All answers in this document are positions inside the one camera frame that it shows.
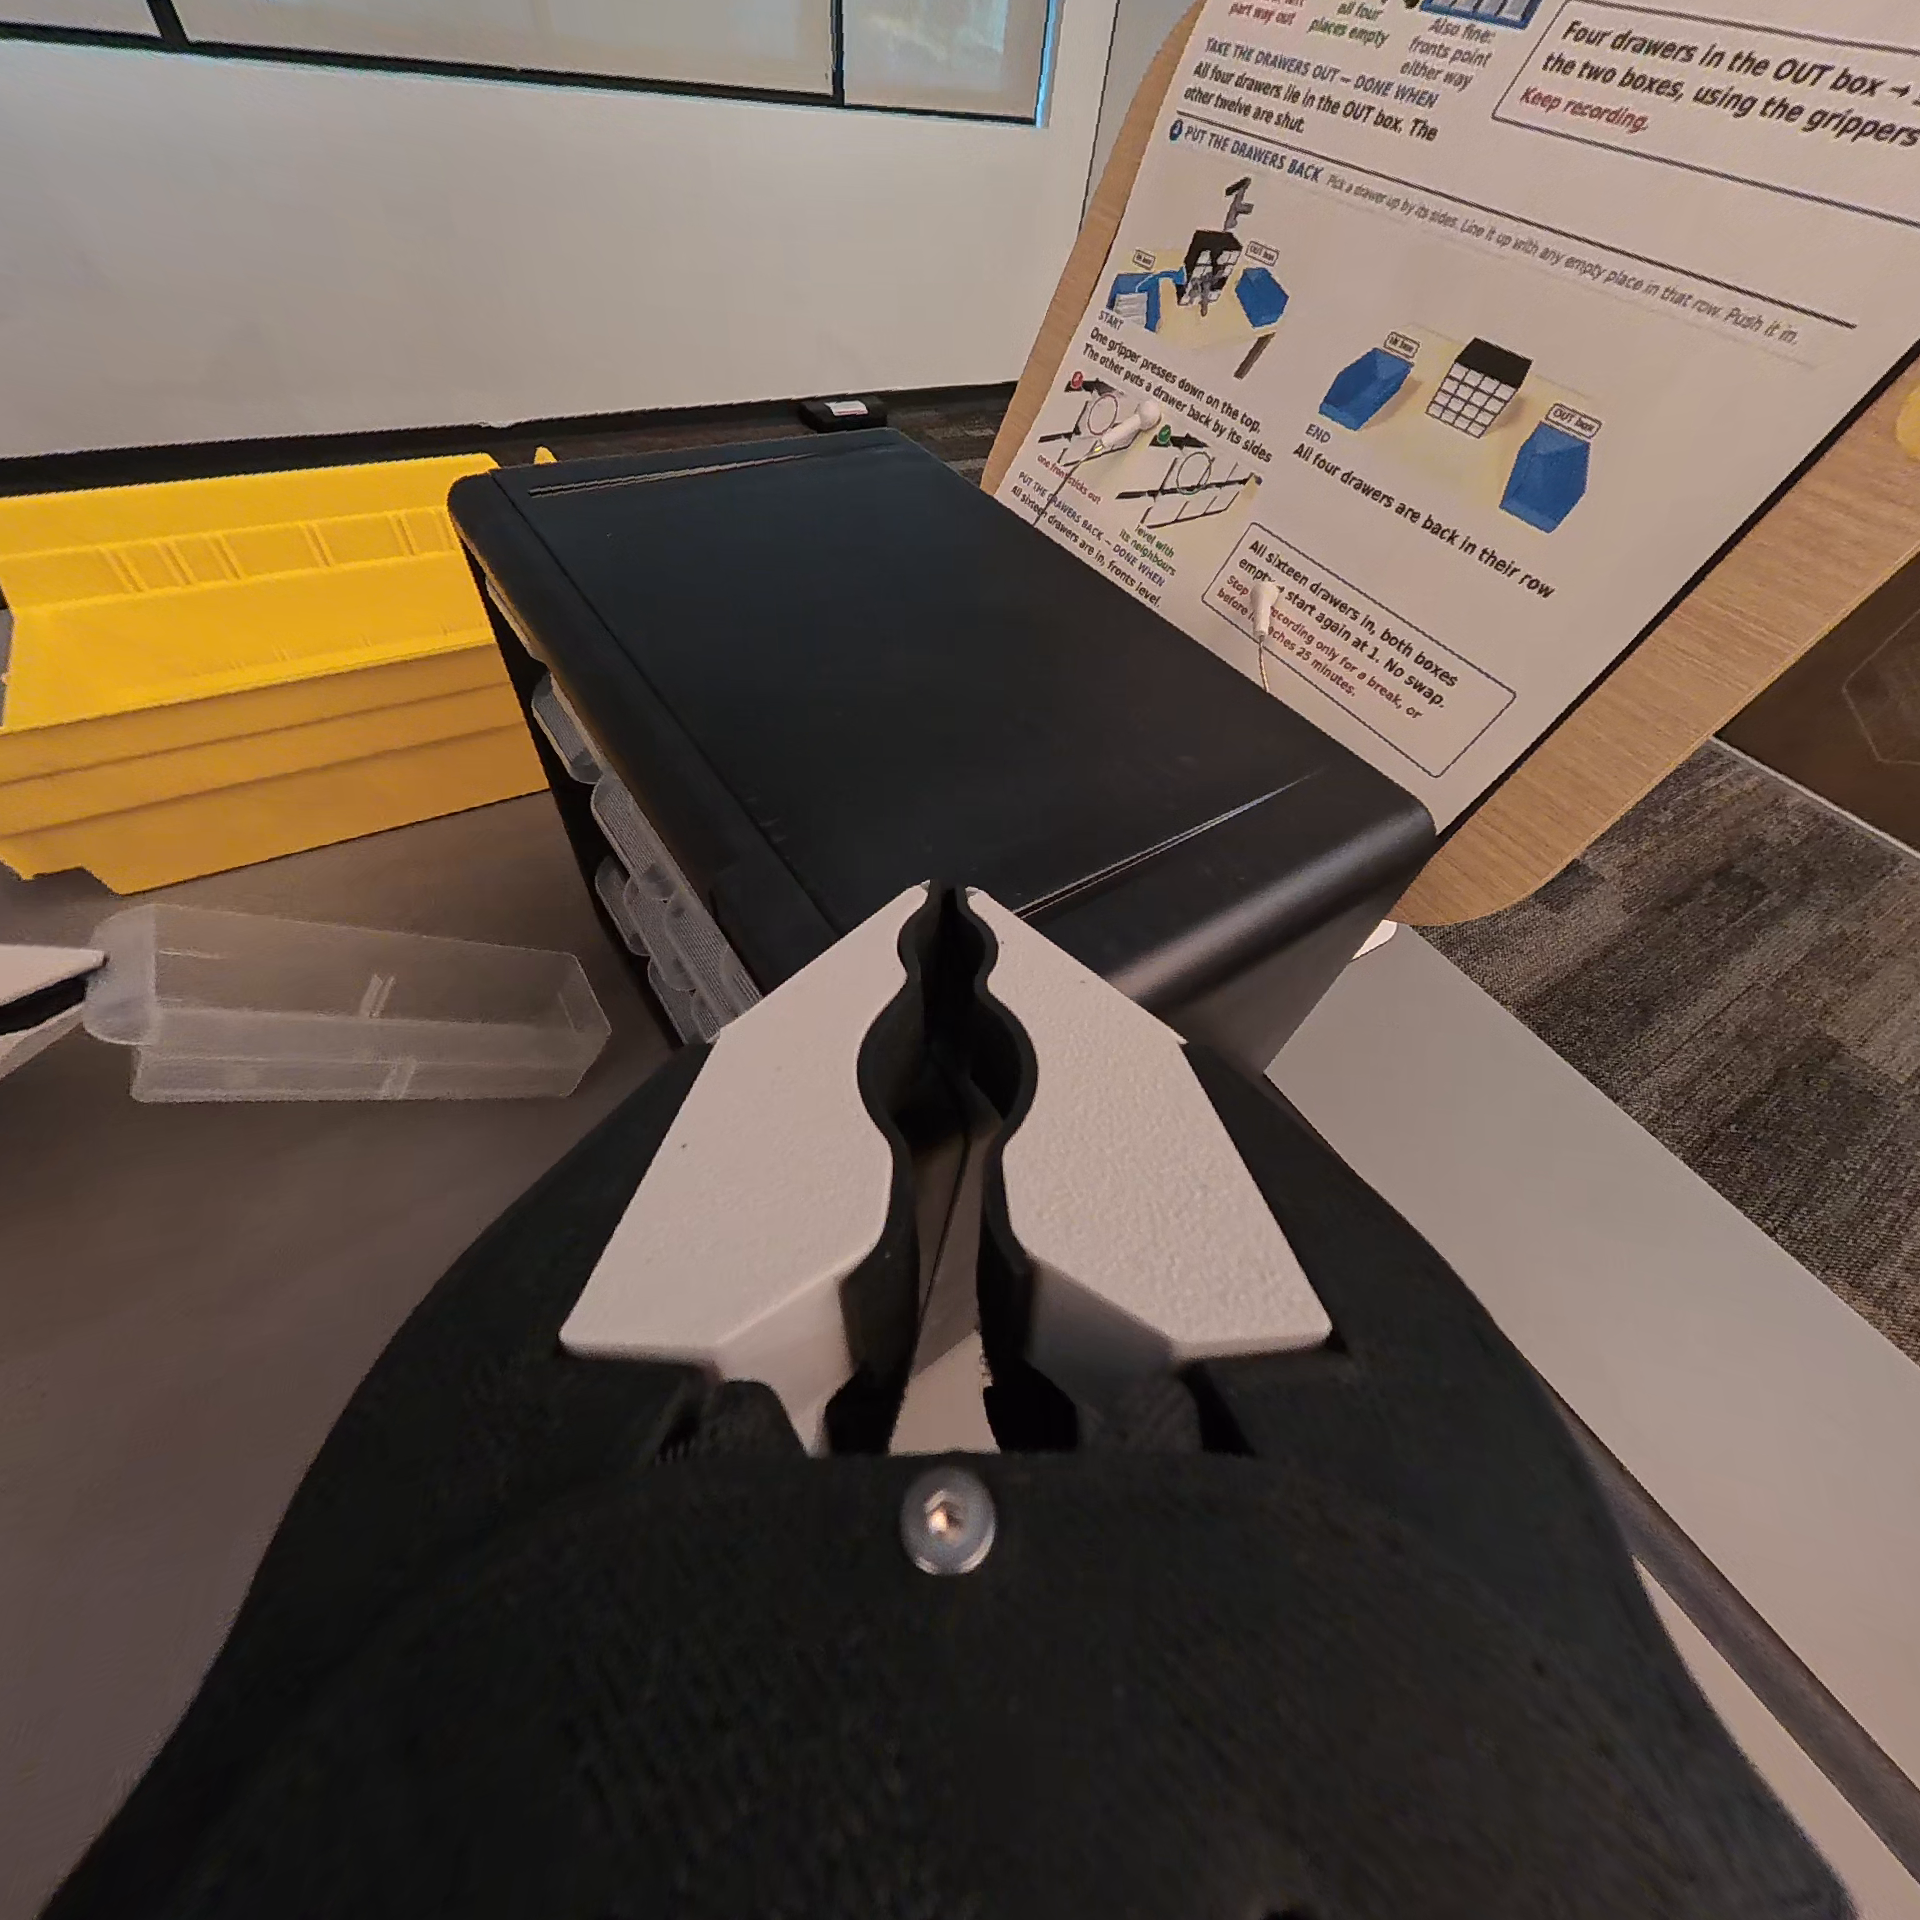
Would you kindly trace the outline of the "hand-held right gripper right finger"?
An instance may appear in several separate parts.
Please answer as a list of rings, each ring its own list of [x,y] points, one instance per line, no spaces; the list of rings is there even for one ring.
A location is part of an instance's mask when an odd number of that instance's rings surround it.
[[[1187,1039],[983,888],[965,1062],[979,1168],[979,1343],[1000,1425],[1077,1425],[1193,1362],[1329,1343],[1298,1248]]]

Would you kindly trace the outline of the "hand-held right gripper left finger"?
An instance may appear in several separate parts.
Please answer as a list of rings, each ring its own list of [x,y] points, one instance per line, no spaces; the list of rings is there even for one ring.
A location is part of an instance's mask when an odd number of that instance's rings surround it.
[[[924,1339],[919,1146],[941,1136],[903,888],[706,1039],[559,1349],[764,1381],[813,1454],[882,1454]]]

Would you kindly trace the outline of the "clear plastic drawer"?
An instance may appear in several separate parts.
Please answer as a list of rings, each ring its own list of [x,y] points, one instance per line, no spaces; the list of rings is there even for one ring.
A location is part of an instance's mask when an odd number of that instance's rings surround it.
[[[80,1026],[139,1104],[564,1099],[615,1034],[564,952],[177,904],[90,942]]]

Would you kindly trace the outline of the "yellow storage bin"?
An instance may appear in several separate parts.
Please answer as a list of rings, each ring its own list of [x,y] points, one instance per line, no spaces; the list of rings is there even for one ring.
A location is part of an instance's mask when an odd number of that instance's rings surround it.
[[[144,891],[547,790],[448,518],[485,468],[4,500],[4,870]]]

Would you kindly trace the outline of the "black drawer cabinet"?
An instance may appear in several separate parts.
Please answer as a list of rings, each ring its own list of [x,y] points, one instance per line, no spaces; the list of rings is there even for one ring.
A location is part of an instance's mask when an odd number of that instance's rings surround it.
[[[448,518],[761,996],[944,877],[1266,1072],[1439,841],[895,428],[493,466]],[[527,715],[542,664],[491,623]],[[587,877],[587,807],[530,745]]]

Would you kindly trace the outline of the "brown panel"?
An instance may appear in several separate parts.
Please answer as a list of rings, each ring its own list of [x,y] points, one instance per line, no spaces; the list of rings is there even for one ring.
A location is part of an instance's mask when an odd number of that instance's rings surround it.
[[[1920,845],[1920,563],[1790,661],[1720,740],[1901,845]]]

